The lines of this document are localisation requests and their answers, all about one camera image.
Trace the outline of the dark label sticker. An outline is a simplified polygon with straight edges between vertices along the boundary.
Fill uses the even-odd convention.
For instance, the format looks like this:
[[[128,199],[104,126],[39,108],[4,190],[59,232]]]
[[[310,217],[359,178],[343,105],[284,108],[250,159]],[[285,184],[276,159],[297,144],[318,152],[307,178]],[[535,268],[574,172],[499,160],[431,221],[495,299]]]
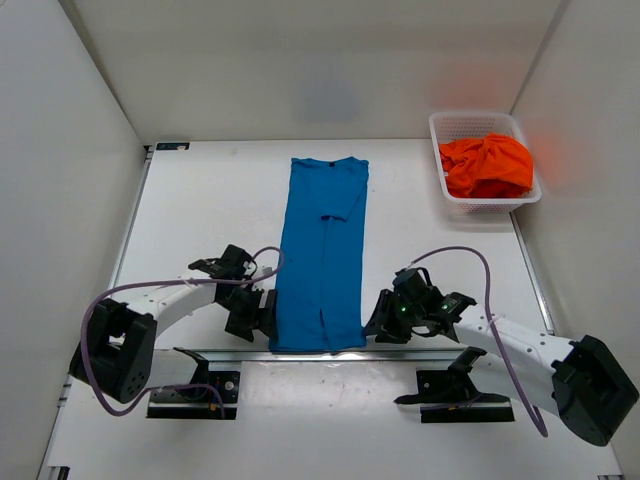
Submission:
[[[159,142],[155,146],[156,151],[186,151],[189,148],[189,142]]]

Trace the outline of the orange t shirt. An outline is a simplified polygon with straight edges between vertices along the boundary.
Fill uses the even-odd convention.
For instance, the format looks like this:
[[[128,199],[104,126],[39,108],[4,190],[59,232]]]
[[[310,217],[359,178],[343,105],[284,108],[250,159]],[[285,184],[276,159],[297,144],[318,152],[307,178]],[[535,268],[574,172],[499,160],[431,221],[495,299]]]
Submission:
[[[533,157],[507,135],[454,140],[440,144],[439,154],[447,190],[455,198],[520,198],[533,189]]]

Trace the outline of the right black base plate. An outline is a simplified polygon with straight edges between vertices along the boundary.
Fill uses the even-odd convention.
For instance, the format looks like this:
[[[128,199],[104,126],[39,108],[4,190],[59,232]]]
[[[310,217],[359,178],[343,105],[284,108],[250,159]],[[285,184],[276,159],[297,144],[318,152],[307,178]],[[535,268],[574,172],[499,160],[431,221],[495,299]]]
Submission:
[[[417,392],[397,397],[400,407],[418,407],[422,424],[509,423],[511,400],[482,393],[468,376],[449,370],[417,370]]]

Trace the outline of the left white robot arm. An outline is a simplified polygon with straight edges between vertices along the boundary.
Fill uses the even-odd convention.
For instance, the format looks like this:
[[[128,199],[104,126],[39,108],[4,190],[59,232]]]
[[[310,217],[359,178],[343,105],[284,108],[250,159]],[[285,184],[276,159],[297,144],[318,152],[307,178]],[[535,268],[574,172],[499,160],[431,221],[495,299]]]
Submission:
[[[209,378],[207,360],[185,347],[159,349],[156,340],[210,305],[227,312],[226,333],[248,342],[255,332],[276,339],[277,292],[266,285],[279,271],[230,244],[219,257],[193,261],[176,279],[114,287],[85,312],[69,374],[90,386],[113,416],[127,414],[154,391],[222,408],[221,389]]]

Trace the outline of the blue t shirt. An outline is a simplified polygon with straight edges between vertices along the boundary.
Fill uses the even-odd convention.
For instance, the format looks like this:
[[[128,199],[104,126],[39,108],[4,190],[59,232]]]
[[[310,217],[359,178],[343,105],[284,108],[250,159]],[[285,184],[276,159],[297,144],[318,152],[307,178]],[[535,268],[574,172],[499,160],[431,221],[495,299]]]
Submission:
[[[276,279],[273,352],[361,348],[361,289],[369,164],[294,158]]]

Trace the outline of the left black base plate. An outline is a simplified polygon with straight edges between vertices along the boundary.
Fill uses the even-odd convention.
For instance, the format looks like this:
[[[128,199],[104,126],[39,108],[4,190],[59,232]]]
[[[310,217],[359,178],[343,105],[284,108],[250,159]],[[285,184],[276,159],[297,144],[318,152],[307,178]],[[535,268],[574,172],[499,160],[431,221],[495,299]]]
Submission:
[[[207,389],[161,391],[150,395],[146,417],[171,420],[225,420],[237,417],[241,372],[209,372],[209,384],[220,394],[224,410]]]

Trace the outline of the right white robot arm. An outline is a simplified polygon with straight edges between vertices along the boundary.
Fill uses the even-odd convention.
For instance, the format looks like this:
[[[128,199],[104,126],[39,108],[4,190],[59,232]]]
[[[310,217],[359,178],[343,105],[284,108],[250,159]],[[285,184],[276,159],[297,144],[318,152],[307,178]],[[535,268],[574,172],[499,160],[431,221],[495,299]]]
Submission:
[[[423,411],[460,408],[490,395],[528,400],[578,438],[604,447],[639,400],[601,340],[571,340],[490,318],[473,298],[442,294],[423,268],[397,272],[363,334],[388,344],[442,336],[463,346],[445,369],[420,374],[417,393],[396,400]]]

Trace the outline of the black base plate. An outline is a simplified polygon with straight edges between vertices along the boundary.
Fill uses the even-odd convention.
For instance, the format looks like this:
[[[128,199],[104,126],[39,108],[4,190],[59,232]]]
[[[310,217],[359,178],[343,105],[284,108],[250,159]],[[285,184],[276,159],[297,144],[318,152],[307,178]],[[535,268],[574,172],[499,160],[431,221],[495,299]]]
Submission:
[[[418,407],[422,424],[509,423],[511,400],[482,393],[468,376],[449,370],[417,370],[417,392],[397,397],[400,407]]]
[[[209,372],[209,384],[220,394],[224,410],[207,389],[161,391],[150,395],[146,417],[171,420],[225,420],[237,417],[241,372]]]

